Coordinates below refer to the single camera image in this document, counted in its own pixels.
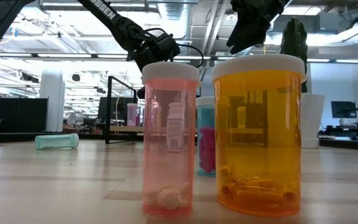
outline pink pill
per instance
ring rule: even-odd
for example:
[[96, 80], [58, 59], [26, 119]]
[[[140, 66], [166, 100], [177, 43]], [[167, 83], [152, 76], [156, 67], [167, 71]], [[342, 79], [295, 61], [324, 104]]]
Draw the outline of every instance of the pink pill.
[[212, 172], [213, 169], [213, 165], [212, 165], [212, 154], [211, 151], [205, 150], [203, 152], [201, 152], [201, 168], [206, 172], [206, 173], [210, 173]]
[[207, 150], [215, 150], [215, 129], [209, 127], [202, 127], [200, 129], [204, 139], [204, 146]]
[[216, 154], [215, 154], [215, 151], [212, 151], [211, 155], [212, 155], [212, 168], [214, 170], [216, 170]]
[[198, 150], [200, 150], [200, 154], [201, 154], [202, 151], [207, 150], [207, 148], [205, 147], [204, 139], [205, 139], [205, 138], [202, 137], [202, 138], [200, 139], [200, 143], [199, 143], [199, 145], [198, 145]]

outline pink pill bottle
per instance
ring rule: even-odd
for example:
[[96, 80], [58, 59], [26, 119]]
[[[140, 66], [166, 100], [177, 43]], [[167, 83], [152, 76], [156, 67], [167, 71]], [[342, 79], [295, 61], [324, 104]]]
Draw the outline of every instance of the pink pill bottle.
[[143, 68], [142, 81], [145, 85], [143, 211], [159, 217], [189, 214], [193, 200], [199, 71], [183, 63], [158, 62]]

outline white column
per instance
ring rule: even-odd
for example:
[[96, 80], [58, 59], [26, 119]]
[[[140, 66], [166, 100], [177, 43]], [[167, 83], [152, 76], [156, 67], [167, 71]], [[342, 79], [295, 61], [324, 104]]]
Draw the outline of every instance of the white column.
[[63, 130], [65, 80], [59, 69], [42, 70], [40, 98], [48, 98], [47, 131]]

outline black robotic arm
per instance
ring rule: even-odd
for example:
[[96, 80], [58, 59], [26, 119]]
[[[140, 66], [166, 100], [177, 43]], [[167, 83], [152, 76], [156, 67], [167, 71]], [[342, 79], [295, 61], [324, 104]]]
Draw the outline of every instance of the black robotic arm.
[[[35, 0], [0, 0], [0, 40], [22, 8]], [[134, 21], [120, 16], [104, 0], [78, 0], [111, 32], [118, 44], [128, 51], [127, 60], [135, 60], [139, 69], [154, 62], [171, 60], [180, 53], [172, 35], [163, 32], [156, 37]]]
[[270, 22], [284, 11], [291, 0], [231, 0], [237, 12], [237, 24], [226, 45], [236, 54], [257, 44], [263, 44]]

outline cactus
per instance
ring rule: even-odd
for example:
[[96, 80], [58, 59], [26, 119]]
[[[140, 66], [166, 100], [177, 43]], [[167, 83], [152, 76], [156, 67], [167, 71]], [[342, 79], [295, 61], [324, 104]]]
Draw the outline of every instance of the cactus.
[[[308, 45], [306, 39], [308, 33], [305, 31], [303, 24], [295, 17], [287, 23], [286, 28], [283, 31], [283, 39], [281, 42], [281, 54], [292, 55], [302, 59], [305, 63], [305, 74], [308, 71], [306, 65], [308, 61]], [[302, 83], [302, 93], [308, 91], [306, 82]]]

